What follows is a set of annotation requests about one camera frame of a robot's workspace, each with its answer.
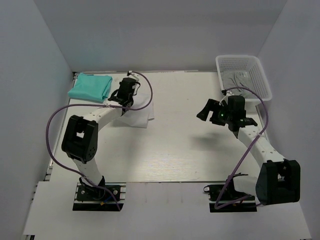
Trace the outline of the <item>white t shirt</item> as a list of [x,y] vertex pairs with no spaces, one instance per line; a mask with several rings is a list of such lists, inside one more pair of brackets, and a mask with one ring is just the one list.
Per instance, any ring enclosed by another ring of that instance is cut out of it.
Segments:
[[[150,101],[150,95],[146,93],[138,93],[133,97],[132,108],[137,109],[144,107]],[[153,101],[144,109],[138,111],[128,111],[120,118],[114,120],[114,125],[119,124],[120,126],[129,126],[133,128],[144,128],[148,127],[149,121],[152,121],[154,116],[154,103]]]

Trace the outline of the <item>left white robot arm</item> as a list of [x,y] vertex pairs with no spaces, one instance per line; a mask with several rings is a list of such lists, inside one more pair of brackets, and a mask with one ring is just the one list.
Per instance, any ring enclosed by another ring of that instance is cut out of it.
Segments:
[[100,107],[84,116],[72,115],[67,123],[62,140],[62,151],[73,160],[83,175],[80,184],[88,188],[88,193],[99,200],[105,196],[105,178],[99,172],[95,155],[98,150],[99,131],[123,116],[134,104],[133,96],[140,83],[131,77],[125,77],[107,101],[106,107]]

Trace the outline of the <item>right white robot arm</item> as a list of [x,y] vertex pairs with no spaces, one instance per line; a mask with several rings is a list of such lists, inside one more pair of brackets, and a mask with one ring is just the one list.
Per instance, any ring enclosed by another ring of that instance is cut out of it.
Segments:
[[277,152],[259,130],[256,121],[247,117],[245,98],[238,95],[226,96],[222,101],[209,99],[197,118],[209,120],[214,125],[227,126],[234,136],[246,146],[241,157],[244,161],[251,154],[260,170],[257,177],[239,173],[241,165],[228,176],[217,199],[223,194],[233,199],[231,203],[254,196],[264,205],[295,203],[301,196],[301,166]]

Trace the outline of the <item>folded teal t shirt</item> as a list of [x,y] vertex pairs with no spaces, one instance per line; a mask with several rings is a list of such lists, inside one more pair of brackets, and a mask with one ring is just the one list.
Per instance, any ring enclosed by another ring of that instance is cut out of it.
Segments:
[[113,78],[108,75],[80,73],[68,96],[72,99],[103,103],[109,96],[112,81]]

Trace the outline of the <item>grey t shirt in basket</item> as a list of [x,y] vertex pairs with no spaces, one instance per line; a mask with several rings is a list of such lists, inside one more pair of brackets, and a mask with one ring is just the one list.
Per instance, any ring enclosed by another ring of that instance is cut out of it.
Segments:
[[252,94],[250,91],[242,89],[247,88],[254,90],[252,80],[246,72],[224,70],[220,73],[220,75],[223,83],[223,89],[237,87],[235,89],[231,89],[230,92],[232,92],[234,95],[243,96],[245,99],[256,98],[256,96]]

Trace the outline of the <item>white plastic basket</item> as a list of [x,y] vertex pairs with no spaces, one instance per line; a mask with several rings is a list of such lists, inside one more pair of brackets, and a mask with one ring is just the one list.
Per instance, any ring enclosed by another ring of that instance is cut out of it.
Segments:
[[273,95],[260,60],[252,55],[219,55],[215,58],[220,88],[243,96],[247,107],[268,102]]

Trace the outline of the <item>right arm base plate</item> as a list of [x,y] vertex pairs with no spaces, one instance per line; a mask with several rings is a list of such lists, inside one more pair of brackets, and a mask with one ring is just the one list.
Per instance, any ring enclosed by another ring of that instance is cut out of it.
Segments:
[[[224,184],[210,184],[203,188],[203,192],[209,196],[209,211],[210,213],[250,213],[257,212],[257,205],[254,196],[247,197],[241,201],[229,204],[221,209],[215,209],[216,200],[223,188]],[[228,188],[222,194],[218,205],[226,204],[230,201],[246,197],[247,194],[243,192],[236,192]]]

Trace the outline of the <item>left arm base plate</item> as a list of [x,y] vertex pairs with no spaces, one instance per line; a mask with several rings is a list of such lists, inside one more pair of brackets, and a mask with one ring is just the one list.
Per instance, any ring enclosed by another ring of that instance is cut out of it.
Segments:
[[72,210],[78,212],[119,212],[125,203],[126,184],[106,183],[105,187],[112,192],[120,209],[109,192],[101,189],[98,192],[93,192],[78,182]]

